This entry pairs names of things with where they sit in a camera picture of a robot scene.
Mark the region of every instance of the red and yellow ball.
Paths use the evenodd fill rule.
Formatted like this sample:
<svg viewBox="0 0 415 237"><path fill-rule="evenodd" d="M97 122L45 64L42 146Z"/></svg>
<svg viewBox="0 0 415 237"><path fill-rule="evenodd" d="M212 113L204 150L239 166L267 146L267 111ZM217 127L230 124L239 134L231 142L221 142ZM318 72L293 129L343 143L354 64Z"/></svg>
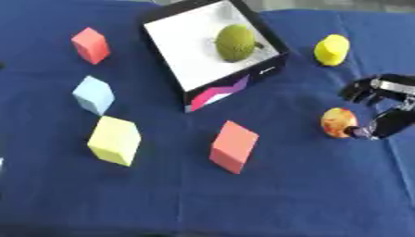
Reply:
<svg viewBox="0 0 415 237"><path fill-rule="evenodd" d="M335 107L327 112L321 118L323 130L335 138L347 138L345 129L350 126L358 126L358 120L355 114L348 109Z"/></svg>

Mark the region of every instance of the light blue cube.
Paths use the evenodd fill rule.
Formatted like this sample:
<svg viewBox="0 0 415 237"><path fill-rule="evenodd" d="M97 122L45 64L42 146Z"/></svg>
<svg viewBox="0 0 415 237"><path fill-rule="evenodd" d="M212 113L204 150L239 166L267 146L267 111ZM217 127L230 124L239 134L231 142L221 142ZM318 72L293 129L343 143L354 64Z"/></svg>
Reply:
<svg viewBox="0 0 415 237"><path fill-rule="evenodd" d="M114 102L114 94L106 82L87 76L72 92L84 109L103 116Z"/></svg>

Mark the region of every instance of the yellow cube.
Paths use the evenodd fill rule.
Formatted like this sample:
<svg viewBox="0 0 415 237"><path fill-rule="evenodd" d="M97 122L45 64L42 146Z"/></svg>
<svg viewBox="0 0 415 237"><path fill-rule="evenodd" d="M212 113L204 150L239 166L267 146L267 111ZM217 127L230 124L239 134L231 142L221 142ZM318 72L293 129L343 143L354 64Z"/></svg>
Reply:
<svg viewBox="0 0 415 237"><path fill-rule="evenodd" d="M140 133L133 122L103 116L88 147L102 160L129 167L140 142Z"/></svg>

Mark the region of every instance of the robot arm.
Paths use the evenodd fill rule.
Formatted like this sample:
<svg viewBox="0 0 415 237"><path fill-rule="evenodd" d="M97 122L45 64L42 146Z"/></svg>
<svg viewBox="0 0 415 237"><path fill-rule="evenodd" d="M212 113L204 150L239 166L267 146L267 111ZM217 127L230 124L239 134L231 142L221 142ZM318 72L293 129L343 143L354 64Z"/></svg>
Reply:
<svg viewBox="0 0 415 237"><path fill-rule="evenodd" d="M398 133L415 122L415 77L383 74L355 81L340 93L347 101L367 100L373 106L383 99L399 102L378 115L367 127L349 127L346 133L355 138L383 139Z"/></svg>

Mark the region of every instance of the yellow ball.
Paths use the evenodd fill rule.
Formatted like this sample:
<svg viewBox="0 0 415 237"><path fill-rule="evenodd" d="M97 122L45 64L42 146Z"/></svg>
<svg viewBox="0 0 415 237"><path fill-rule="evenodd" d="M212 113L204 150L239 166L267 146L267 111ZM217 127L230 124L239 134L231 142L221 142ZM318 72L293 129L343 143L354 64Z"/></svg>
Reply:
<svg viewBox="0 0 415 237"><path fill-rule="evenodd" d="M314 55L324 66L338 66L343 63L350 49L350 42L343 35L331 34L320 41Z"/></svg>
<svg viewBox="0 0 415 237"><path fill-rule="evenodd" d="M348 109L335 107L328 110L321 118L323 130L335 138L346 138L345 129L351 126L358 126L356 116Z"/></svg>

